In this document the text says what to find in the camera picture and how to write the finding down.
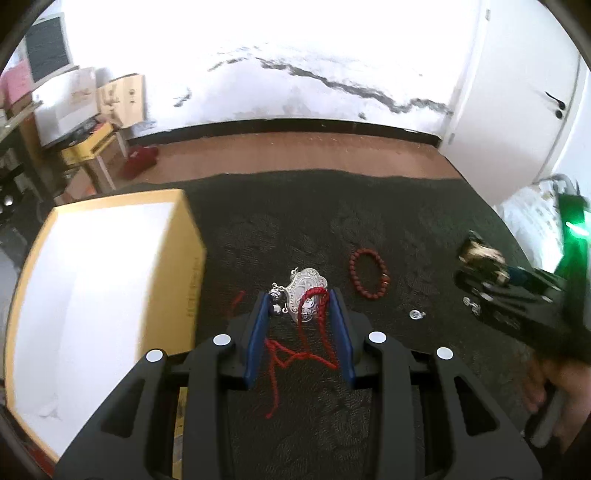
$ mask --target black baseboard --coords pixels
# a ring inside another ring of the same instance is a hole
[[[398,127],[374,125],[345,120],[319,120],[313,118],[276,118],[272,120],[235,120],[215,124],[194,125],[158,132],[144,137],[131,138],[131,145],[162,145],[195,140],[196,138],[221,137],[223,135],[261,134],[269,132],[326,132],[332,134],[371,135],[396,138],[409,142],[433,145],[438,148],[441,139],[436,135],[415,132]]]

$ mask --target silver bell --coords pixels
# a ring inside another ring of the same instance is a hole
[[[274,316],[281,315],[281,306],[278,305],[277,303],[272,304],[269,309],[270,309],[271,315],[274,315]]]
[[[281,300],[281,296],[283,293],[278,288],[272,288],[269,291],[269,296],[271,297],[272,301],[279,301]]]

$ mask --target silver pendant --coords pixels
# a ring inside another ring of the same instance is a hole
[[[323,287],[326,288],[328,282],[318,273],[314,268],[305,268],[301,272],[295,268],[291,271],[290,284],[286,287],[273,284],[273,288],[269,291],[271,300],[274,305],[271,305],[271,313],[278,314],[280,304],[283,302],[281,313],[289,313],[291,319],[297,323],[297,310],[300,305],[300,300],[311,288]],[[312,318],[318,317],[318,306],[320,304],[319,297],[312,297],[307,299],[301,309],[301,321],[309,322]]]

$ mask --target small object on rug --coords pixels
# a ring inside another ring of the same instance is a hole
[[[420,310],[411,310],[408,316],[413,320],[421,320],[425,318],[425,312],[421,312]]]
[[[369,255],[370,257],[372,257],[379,265],[380,270],[382,271],[381,285],[377,293],[371,293],[370,291],[366,290],[361,284],[361,281],[359,280],[357,271],[355,269],[355,265],[357,263],[357,259],[361,255]],[[382,257],[380,257],[375,250],[371,248],[358,248],[355,252],[353,252],[349,259],[349,275],[351,276],[353,285],[355,285],[355,289],[359,293],[361,293],[361,295],[363,295],[366,299],[377,300],[386,295],[386,290],[388,288],[388,284],[390,283],[390,277],[388,276],[388,269],[386,268],[386,263],[384,262],[384,260],[382,260]]]
[[[298,305],[307,290],[313,287],[326,288],[328,282],[314,268],[305,268],[298,272],[298,268],[291,271],[290,284],[286,287],[277,285],[273,282],[272,289],[269,291],[273,304],[271,305],[271,315],[280,313],[289,313],[291,319],[298,323]],[[318,315],[319,301],[309,297],[302,309],[302,322],[309,322]]]

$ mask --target wooden floor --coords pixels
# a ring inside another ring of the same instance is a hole
[[[460,178],[448,160],[430,145],[364,135],[281,132],[161,145],[158,164],[133,183],[309,168],[375,177]]]

